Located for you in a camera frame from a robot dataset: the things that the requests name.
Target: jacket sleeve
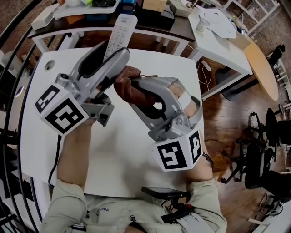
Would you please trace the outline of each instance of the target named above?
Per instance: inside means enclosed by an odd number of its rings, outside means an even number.
[[[190,185],[191,198],[188,204],[195,207],[198,214],[216,233],[225,233],[227,222],[222,216],[218,200],[218,191],[214,179],[193,182]]]
[[[80,224],[85,215],[85,196],[80,186],[57,180],[40,232],[71,233],[71,226]]]

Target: black smartphone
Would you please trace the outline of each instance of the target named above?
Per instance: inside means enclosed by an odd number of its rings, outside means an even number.
[[[189,192],[183,192],[171,188],[163,188],[163,187],[142,187],[141,191],[151,195],[157,199],[172,199],[172,198],[182,198],[190,196]]]

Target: beige jacket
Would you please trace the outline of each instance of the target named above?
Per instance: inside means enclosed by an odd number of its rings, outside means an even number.
[[[195,207],[193,213],[179,219],[179,224],[167,224],[161,216],[168,212],[160,205],[129,198],[91,195],[85,198],[78,185],[57,180],[40,232],[123,233],[133,220],[147,233],[226,232],[227,223],[220,212],[218,192],[213,179],[193,182],[188,204]]]

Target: white remote control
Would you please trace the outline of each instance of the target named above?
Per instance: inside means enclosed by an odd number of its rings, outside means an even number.
[[[131,35],[137,24],[137,17],[134,15],[120,14],[116,20],[111,33],[108,46],[103,61],[105,61],[115,51],[122,47],[127,47]]]

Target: wooden floor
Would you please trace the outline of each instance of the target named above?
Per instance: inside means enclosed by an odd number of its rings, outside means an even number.
[[[86,33],[79,46],[92,47],[97,43],[109,39],[110,32],[88,32]],[[133,34],[129,43],[129,48],[159,51],[171,53],[175,42],[170,41],[167,48],[161,43],[155,42],[155,37],[150,35]],[[192,49],[187,46],[181,56],[187,57]],[[204,59],[212,68],[212,77],[209,88],[216,85],[215,72],[219,68],[224,68],[209,59]],[[207,80],[210,73],[204,69]],[[205,82],[202,73],[202,65],[198,70],[199,79]],[[201,84],[201,92],[207,90],[204,84]],[[284,103],[285,95],[280,96],[280,102]],[[256,119],[250,116],[255,111],[262,123],[265,123],[267,109],[270,107],[274,111],[278,109],[278,103],[265,94],[259,85],[256,85],[240,94],[235,102],[231,102],[223,97],[222,94],[215,94],[203,102],[205,141],[206,147],[211,158],[214,161],[214,176],[219,191],[219,200],[221,211],[228,222],[228,233],[247,233],[251,232],[256,225],[248,222],[249,218],[262,220],[264,211],[261,211],[259,204],[265,194],[264,189],[248,190],[244,182],[230,181],[228,184],[220,182],[222,177],[228,177],[232,171],[230,160],[221,155],[222,150],[228,154],[238,156],[238,146],[235,140],[240,137],[251,137],[252,133],[244,130],[248,126],[257,127]],[[277,162],[272,164],[272,169],[284,171],[283,150],[279,149],[277,153]]]

